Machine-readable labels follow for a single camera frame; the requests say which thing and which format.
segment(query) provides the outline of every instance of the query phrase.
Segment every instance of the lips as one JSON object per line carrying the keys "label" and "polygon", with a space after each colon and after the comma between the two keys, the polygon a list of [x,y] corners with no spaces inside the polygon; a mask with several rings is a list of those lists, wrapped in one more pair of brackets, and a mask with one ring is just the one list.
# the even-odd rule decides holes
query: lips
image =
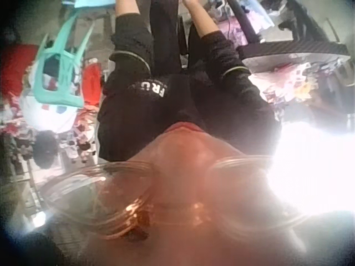
{"label": "lips", "polygon": [[180,128],[186,128],[192,131],[197,131],[197,132],[204,132],[200,127],[196,126],[193,123],[189,123],[189,122],[178,122],[173,124],[172,126],[170,126],[167,130],[164,131],[164,133],[170,132],[170,131],[174,131],[176,129],[180,129]]}

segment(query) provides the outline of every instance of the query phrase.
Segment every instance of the sleeve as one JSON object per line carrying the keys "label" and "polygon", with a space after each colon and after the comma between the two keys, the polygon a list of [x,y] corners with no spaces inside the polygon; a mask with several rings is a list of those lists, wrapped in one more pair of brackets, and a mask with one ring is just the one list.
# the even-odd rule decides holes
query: sleeve
{"label": "sleeve", "polygon": [[249,80],[249,69],[239,59],[234,45],[221,32],[214,32],[202,39],[209,78],[233,98],[242,112],[240,119],[250,129],[251,152],[271,154],[280,134],[272,107],[260,96],[259,89]]}
{"label": "sleeve", "polygon": [[126,14],[116,18],[112,37],[115,51],[110,56],[116,66],[103,89],[105,96],[120,88],[127,88],[140,79],[150,77],[153,63],[153,38],[140,14]]}

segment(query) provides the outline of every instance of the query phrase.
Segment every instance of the teal chair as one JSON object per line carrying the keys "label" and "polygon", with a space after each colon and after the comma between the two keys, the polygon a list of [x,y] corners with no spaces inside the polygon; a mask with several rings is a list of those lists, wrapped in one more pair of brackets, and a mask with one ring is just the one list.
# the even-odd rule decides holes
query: teal chair
{"label": "teal chair", "polygon": [[[42,104],[53,104],[61,106],[73,106],[77,108],[84,107],[84,97],[82,87],[80,85],[80,95],[73,95],[70,90],[72,88],[74,67],[81,70],[82,57],[85,52],[86,45],[94,28],[94,24],[90,27],[83,42],[81,43],[78,51],[75,54],[67,52],[65,46],[67,44],[68,37],[71,33],[72,26],[78,16],[78,12],[74,13],[62,26],[60,32],[52,47],[45,49],[47,43],[48,34],[44,37],[36,56],[38,62],[38,68],[35,73],[33,94],[35,99]],[[43,86],[43,69],[45,61],[58,55],[59,60],[59,75],[58,75],[58,87],[56,91],[50,91]]]}

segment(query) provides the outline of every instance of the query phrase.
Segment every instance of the black shirt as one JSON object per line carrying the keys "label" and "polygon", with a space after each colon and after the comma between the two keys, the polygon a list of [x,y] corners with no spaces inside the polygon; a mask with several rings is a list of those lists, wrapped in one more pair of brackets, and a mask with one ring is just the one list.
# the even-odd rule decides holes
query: black shirt
{"label": "black shirt", "polygon": [[138,14],[116,19],[116,62],[98,120],[99,157],[125,161],[172,124],[192,122],[240,151],[273,151],[279,124],[221,32],[201,39],[205,72],[152,76],[153,38]]}

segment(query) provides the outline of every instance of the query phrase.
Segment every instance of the glasses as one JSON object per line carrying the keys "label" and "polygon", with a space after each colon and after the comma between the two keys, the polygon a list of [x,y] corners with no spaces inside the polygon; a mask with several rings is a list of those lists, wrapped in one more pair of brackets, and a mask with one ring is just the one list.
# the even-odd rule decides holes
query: glasses
{"label": "glasses", "polygon": [[159,173],[142,162],[83,168],[54,178],[40,192],[55,213],[104,239],[137,229],[147,232],[156,225],[211,223],[229,237],[247,240],[292,228],[307,218],[269,189],[271,165],[272,160],[262,156],[220,160],[207,171],[201,197],[190,203],[155,202]]}

